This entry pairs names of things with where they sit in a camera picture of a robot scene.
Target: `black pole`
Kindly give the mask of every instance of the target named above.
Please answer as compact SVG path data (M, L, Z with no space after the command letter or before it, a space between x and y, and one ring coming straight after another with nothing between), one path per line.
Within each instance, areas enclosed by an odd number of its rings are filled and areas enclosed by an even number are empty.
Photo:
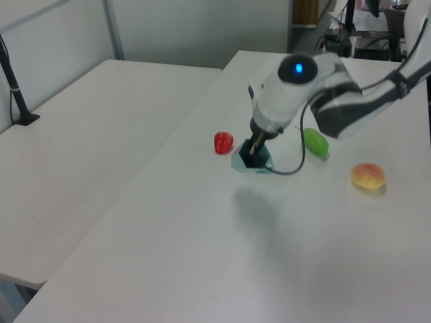
M16 121L16 124L20 124L22 126L28 126L33 121L40 118L37 114L32 114L27 109L26 102L24 101L24 98L22 97L22 93L20 90L20 87L18 85L18 82L16 81L15 74L13 74L11 64L9 62L9 57L6 54L6 49L4 48L3 44L0 42L0 63L1 67L3 68L7 82L9 83L9 87L11 88L12 94L15 98L16 104L18 106L18 109L20 110L21 118Z
M355 12L355 0L348 0L347 1L347 8L345 9L345 29L349 32L349 34L352 33L352 24L353 24L353 14Z

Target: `peach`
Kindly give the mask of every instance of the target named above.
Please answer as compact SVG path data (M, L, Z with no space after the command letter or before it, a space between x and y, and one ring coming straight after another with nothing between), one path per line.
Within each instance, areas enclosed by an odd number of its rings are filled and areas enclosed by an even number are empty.
M386 181L383 168L370 163L356 165L350 176L354 184L369 190L380 188Z

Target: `red pepper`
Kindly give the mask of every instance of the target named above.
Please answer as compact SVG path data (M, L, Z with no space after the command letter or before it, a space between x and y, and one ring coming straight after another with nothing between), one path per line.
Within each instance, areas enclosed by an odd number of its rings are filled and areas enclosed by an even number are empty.
M219 132L214 136L215 152L219 155L228 153L234 143L234 136L227 132Z

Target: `green pepper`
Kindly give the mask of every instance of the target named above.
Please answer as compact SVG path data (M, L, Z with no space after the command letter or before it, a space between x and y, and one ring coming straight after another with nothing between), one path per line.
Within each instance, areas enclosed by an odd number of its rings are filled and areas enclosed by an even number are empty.
M329 144L326 138L313 128L304 129L305 147L316 156L325 158L328 154Z

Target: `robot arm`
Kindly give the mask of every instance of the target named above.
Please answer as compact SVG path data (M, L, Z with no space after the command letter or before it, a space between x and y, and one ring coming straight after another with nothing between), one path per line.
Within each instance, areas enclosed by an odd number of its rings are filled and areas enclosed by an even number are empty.
M261 86L249 88L253 105L250 154L256 154L265 140L282 133L310 98L319 129L335 138L354 134L395 100L404 98L431 74L430 18L429 0L410 3L405 15L407 59L367 87L366 95L333 53L286 57Z

